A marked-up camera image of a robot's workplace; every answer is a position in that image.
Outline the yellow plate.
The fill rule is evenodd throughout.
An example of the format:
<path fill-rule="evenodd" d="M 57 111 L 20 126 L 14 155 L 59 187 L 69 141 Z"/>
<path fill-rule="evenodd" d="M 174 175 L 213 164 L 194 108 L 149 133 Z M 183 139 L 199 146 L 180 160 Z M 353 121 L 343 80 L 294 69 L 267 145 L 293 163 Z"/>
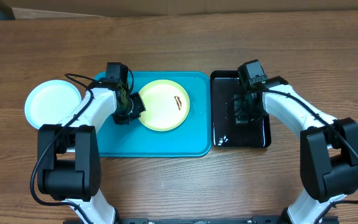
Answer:
<path fill-rule="evenodd" d="M 171 80 L 152 81 L 139 91 L 145 111 L 140 122 L 153 131 L 169 131 L 179 127 L 190 111 L 186 90 Z"/>

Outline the light blue plate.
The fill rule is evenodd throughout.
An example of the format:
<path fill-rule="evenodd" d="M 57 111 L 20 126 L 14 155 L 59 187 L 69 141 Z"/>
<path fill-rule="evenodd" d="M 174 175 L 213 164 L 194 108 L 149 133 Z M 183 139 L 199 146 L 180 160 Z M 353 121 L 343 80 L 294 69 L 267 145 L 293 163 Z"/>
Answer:
<path fill-rule="evenodd" d="M 36 86 L 28 95 L 24 113 L 35 129 L 44 124 L 57 124 L 81 103 L 79 90 L 69 82 L 50 80 Z"/>

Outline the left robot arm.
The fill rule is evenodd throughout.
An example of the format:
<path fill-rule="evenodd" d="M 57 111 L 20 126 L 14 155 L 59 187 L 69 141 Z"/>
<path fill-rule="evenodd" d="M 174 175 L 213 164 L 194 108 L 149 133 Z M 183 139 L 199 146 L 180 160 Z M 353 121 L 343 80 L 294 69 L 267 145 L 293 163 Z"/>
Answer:
<path fill-rule="evenodd" d="M 82 223 L 121 222 L 100 189 L 97 133 L 108 118 L 118 125 L 140 118 L 145 106 L 133 87 L 132 71 L 109 62 L 105 76 L 86 85 L 85 98 L 74 112 L 58 124 L 40 127 L 30 178 L 30 193 L 37 203 L 71 207 Z"/>

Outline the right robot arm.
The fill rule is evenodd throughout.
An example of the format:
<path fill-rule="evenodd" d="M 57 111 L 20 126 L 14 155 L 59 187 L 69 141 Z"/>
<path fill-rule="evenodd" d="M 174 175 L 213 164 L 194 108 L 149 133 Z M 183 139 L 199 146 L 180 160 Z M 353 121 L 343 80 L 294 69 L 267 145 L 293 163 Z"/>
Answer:
<path fill-rule="evenodd" d="M 250 124 L 272 115 L 300 140 L 303 190 L 278 223 L 322 223 L 339 204 L 358 204 L 358 124 L 323 113 L 282 77 L 266 76 L 252 60 L 237 69 L 242 93 L 234 97 L 236 122 Z"/>

